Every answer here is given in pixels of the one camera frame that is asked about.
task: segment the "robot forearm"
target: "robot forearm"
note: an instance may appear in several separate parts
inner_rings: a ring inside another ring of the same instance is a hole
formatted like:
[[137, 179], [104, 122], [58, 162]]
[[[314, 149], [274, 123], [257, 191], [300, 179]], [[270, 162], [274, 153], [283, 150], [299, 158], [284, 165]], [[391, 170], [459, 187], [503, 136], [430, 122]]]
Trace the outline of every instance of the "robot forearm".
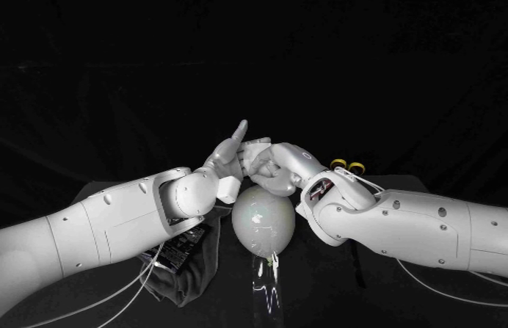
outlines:
[[[174, 168], [99, 191], [49, 216], [0, 230], [0, 316], [39, 289], [120, 262], [203, 221], [221, 182]], [[170, 219], [187, 218], [170, 225]]]
[[307, 215], [332, 246], [352, 238], [381, 255], [421, 266], [508, 277], [505, 208], [400, 190], [379, 192], [362, 208], [350, 205], [349, 196], [335, 185]]

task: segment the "robotic hand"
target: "robotic hand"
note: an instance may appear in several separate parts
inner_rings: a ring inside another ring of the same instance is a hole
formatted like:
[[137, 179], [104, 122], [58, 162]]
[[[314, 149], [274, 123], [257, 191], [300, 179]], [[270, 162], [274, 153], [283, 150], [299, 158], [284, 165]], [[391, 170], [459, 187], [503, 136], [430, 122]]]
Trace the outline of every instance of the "robotic hand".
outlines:
[[177, 167], [115, 185], [55, 214], [0, 229], [0, 316], [62, 278], [133, 258], [200, 224], [216, 198], [235, 202], [244, 148], [270, 143], [267, 137], [241, 143], [245, 132], [242, 120], [195, 172]]
[[[271, 175], [258, 173], [262, 166]], [[329, 170], [288, 143], [260, 153], [248, 174], [278, 196], [303, 189], [296, 212], [326, 244], [339, 246], [352, 238], [381, 255], [421, 266], [508, 277], [506, 208], [384, 190], [343, 168]]]

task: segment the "white balloon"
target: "white balloon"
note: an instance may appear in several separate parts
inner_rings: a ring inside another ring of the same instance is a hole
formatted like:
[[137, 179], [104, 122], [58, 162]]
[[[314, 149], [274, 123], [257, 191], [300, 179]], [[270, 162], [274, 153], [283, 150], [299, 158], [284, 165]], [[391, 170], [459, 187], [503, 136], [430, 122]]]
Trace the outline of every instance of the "white balloon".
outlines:
[[260, 185], [249, 187], [232, 206], [232, 229], [247, 250], [262, 258], [283, 252], [294, 233], [294, 207]]

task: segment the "black backdrop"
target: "black backdrop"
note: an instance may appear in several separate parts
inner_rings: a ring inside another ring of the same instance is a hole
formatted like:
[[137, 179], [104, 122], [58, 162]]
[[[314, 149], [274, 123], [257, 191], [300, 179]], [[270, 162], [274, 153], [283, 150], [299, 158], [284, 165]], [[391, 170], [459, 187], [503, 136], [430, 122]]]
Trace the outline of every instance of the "black backdrop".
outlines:
[[198, 168], [248, 119], [508, 205], [508, 0], [1, 0], [1, 223]]

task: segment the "black table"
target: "black table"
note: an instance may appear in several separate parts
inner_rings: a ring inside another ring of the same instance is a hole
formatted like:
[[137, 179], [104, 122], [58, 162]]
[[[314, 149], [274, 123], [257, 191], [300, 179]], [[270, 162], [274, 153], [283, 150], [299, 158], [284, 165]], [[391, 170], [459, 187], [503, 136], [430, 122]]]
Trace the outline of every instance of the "black table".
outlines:
[[[428, 192], [411, 175], [363, 176], [385, 189]], [[89, 183], [73, 202], [115, 183]], [[251, 186], [245, 179], [242, 190]], [[291, 195], [296, 205], [299, 195]], [[355, 276], [353, 252], [365, 288]], [[0, 319], [0, 327], [20, 327], [45, 321], [104, 299], [140, 273], [141, 261], [84, 271], [34, 293]], [[470, 273], [407, 268], [423, 282], [456, 296], [508, 303], [508, 288]], [[280, 284], [286, 327], [502, 327], [508, 309], [485, 307], [449, 299], [428, 291], [407, 275], [394, 258], [376, 255], [359, 243], [326, 245], [296, 215], [296, 232], [280, 254]], [[98, 327], [120, 311], [141, 284], [133, 285], [102, 305], [52, 324], [55, 327]], [[238, 242], [231, 217], [221, 223], [219, 268], [203, 295], [183, 308], [169, 299], [159, 302], [143, 289], [122, 314], [107, 327], [251, 327], [251, 253]]]

